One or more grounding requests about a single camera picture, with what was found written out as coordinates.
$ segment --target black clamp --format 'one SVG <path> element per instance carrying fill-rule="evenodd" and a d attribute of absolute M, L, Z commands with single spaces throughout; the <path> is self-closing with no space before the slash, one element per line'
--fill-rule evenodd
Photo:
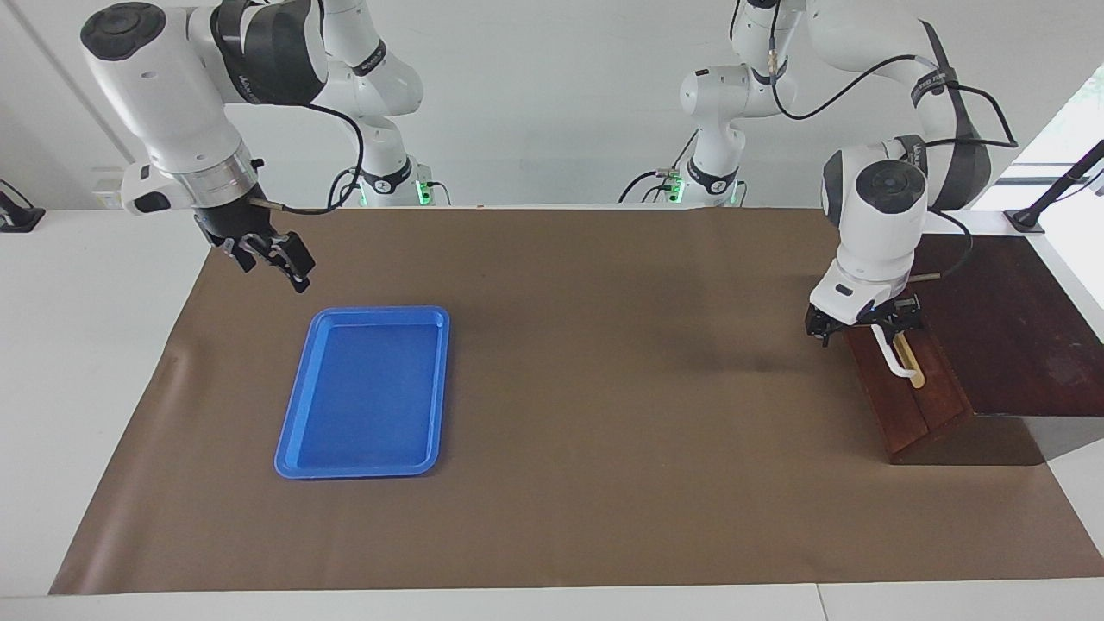
<path fill-rule="evenodd" d="M 243 272 L 248 273 L 261 259 L 276 267 L 291 281 L 296 293 L 304 293 L 310 286 L 308 275 L 315 269 L 315 259 L 298 233 L 290 231 L 285 235 L 275 232 L 246 233 L 241 239 L 220 238 L 203 227 L 197 217 L 200 230 L 211 245 L 222 250 L 233 259 Z"/>
<path fill-rule="evenodd" d="M 853 326 L 849 326 L 816 306 L 809 305 L 809 310 L 805 315 L 805 333 L 820 339 L 821 344 L 828 347 L 834 334 L 852 327 L 881 326 L 885 331 L 887 340 L 892 341 L 896 335 L 923 325 L 920 299 L 915 295 L 891 299 L 878 307 L 874 307 L 873 302 L 871 302 L 871 306 L 868 308 L 859 315 L 859 320 Z"/>

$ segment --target table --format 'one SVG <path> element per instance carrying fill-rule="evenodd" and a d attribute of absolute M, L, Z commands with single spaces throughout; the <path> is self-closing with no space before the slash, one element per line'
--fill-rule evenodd
<path fill-rule="evenodd" d="M 1011 234 L 999 214 L 963 215 L 976 232 Z M 1104 338 L 1104 309 L 1045 239 L 1032 244 Z M 0 619 L 1094 619 L 1104 606 L 1104 580 L 43 598 L 206 251 L 187 212 L 52 212 L 31 235 L 0 238 Z M 1104 548 L 1104 443 L 1052 469 Z"/>

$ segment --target green indicator light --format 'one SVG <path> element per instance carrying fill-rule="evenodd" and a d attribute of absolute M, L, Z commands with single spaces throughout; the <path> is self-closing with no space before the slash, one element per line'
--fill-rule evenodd
<path fill-rule="evenodd" d="M 675 181 L 675 191 L 671 192 L 671 202 L 682 202 L 682 194 L 687 191 L 686 181 L 678 179 Z"/>
<path fill-rule="evenodd" d="M 423 207 L 433 202 L 433 194 L 429 192 L 428 186 L 426 186 L 424 182 L 422 181 L 417 182 L 417 192 Z"/>

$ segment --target blue tray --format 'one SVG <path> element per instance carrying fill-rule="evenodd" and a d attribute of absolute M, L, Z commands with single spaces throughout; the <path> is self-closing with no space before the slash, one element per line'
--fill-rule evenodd
<path fill-rule="evenodd" d="M 285 478 L 416 476 L 437 461 L 448 313 L 331 308 L 310 324 L 276 471 Z"/>

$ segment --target brown table cover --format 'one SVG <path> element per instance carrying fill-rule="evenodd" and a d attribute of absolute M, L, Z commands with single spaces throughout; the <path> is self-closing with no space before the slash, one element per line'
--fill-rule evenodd
<path fill-rule="evenodd" d="M 277 224 L 314 286 L 212 253 L 53 593 L 1104 575 L 1047 466 L 887 464 L 848 348 L 804 335 L 816 212 Z M 453 318 L 437 466 L 280 478 L 311 317 L 423 304 Z"/>

